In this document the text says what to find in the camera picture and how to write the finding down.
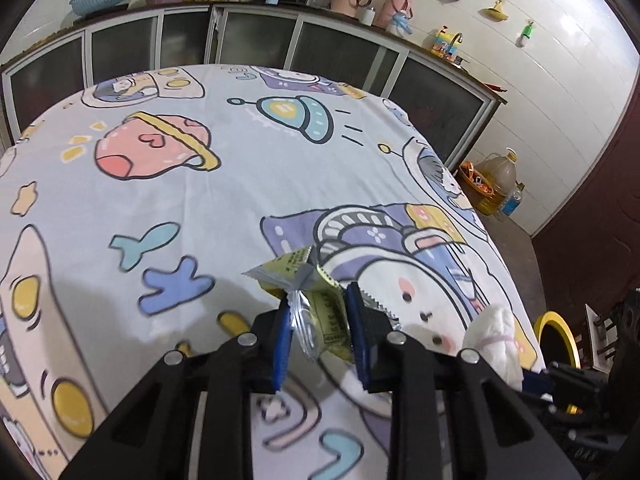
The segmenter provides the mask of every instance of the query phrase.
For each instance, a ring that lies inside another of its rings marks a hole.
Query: brown door
[[[533,238],[546,307],[569,325],[640,286],[640,92],[569,202]]]

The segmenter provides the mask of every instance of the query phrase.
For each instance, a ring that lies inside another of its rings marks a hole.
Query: faucet
[[[453,40],[451,40],[451,43],[449,43],[449,46],[447,47],[447,50],[444,53],[445,56],[448,56],[451,53],[451,49],[456,45],[456,41],[458,43],[462,43],[462,32],[457,33],[453,37]]]

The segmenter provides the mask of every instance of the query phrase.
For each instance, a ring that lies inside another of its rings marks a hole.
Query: cartoon tablecloth
[[[0,162],[0,418],[55,479],[168,350],[211,351],[275,301],[242,272],[309,244],[431,349],[490,303],[519,320],[494,244],[392,102],[324,78],[190,66],[100,83]],[[257,480],[382,480],[390,399],[292,351],[253,402]]]

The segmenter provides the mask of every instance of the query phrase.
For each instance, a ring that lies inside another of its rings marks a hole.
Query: candy wrapper
[[[279,300],[287,298],[291,326],[305,356],[316,360],[326,350],[353,362],[344,289],[318,264],[315,247],[283,254],[244,274]],[[399,327],[398,319],[372,298],[362,298],[366,306],[385,311],[393,328]]]

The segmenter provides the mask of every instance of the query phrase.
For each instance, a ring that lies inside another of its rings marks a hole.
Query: countertop
[[[81,30],[81,29],[83,29],[83,28],[85,28],[85,27],[87,27],[89,25],[92,25],[93,23],[98,23],[98,22],[102,22],[104,20],[110,20],[112,18],[117,18],[118,16],[122,16],[124,14],[135,14],[137,12],[144,12],[146,10],[171,9],[171,8],[174,8],[174,7],[202,7],[202,6],[206,6],[206,5],[219,5],[219,6],[229,7],[229,8],[247,7],[247,6],[264,7],[264,8],[268,8],[268,9],[274,9],[275,8],[275,9],[283,9],[283,10],[292,10],[293,12],[304,12],[306,14],[313,14],[313,15],[316,15],[316,16],[321,16],[322,18],[327,18],[329,20],[335,20],[337,22],[347,23],[348,25],[352,25],[353,27],[362,28],[362,29],[368,30],[369,32],[375,32],[376,34],[379,34],[380,36],[384,36],[384,37],[386,37],[386,38],[388,38],[388,39],[390,39],[392,41],[398,42],[398,43],[406,46],[407,48],[410,48],[414,52],[420,53],[422,56],[430,58],[434,62],[439,63],[440,65],[445,66],[446,68],[452,68],[453,67],[453,65],[450,62],[442,59],[441,57],[436,56],[435,54],[432,54],[430,50],[428,50],[426,48],[423,48],[418,44],[412,43],[411,41],[405,40],[403,38],[398,38],[397,36],[394,36],[393,34],[387,32],[386,30],[383,30],[382,28],[373,27],[373,26],[369,27],[367,25],[363,25],[362,23],[360,23],[355,18],[350,18],[349,16],[345,16],[343,14],[339,14],[338,12],[332,12],[331,10],[328,10],[328,9],[318,9],[318,8],[315,8],[315,7],[297,6],[297,5],[291,5],[291,4],[278,4],[277,6],[272,6],[272,5],[265,4],[264,2],[262,2],[260,0],[254,0],[252,2],[248,2],[248,3],[245,3],[245,4],[231,3],[231,2],[211,2],[211,3],[207,3],[207,2],[181,2],[179,4],[162,4],[162,5],[157,5],[157,6],[137,7],[135,9],[117,10],[117,11],[112,12],[110,14],[104,14],[104,15],[101,15],[101,16],[98,16],[96,18],[92,18],[92,19],[89,19],[89,20],[79,21],[79,22],[75,23],[71,27],[62,28],[61,30],[59,30],[57,32],[54,32],[53,34],[50,34],[49,36],[47,36],[43,40],[40,40],[37,43],[34,43],[28,49],[24,50],[20,54],[17,54],[13,58],[11,58],[9,61],[4,63],[2,66],[0,66],[0,72],[4,71],[7,67],[9,67],[11,65],[14,65],[15,63],[19,62],[25,56],[28,56],[31,52],[39,49],[40,47],[46,45],[47,43],[50,43],[50,42],[56,40],[57,38],[60,38],[62,36],[66,36],[67,34],[75,32],[76,30]],[[487,87],[484,84],[484,82],[480,81],[479,79],[476,79],[475,77],[473,77],[466,70],[463,70],[463,69],[458,69],[458,70],[460,72],[460,75],[463,78],[469,80],[473,84],[482,86],[482,88],[486,92],[491,94],[491,96],[494,97],[497,101],[501,102],[502,104],[506,104],[507,103],[507,101],[503,97],[501,97],[500,94],[497,94],[496,92],[491,90],[489,87]]]

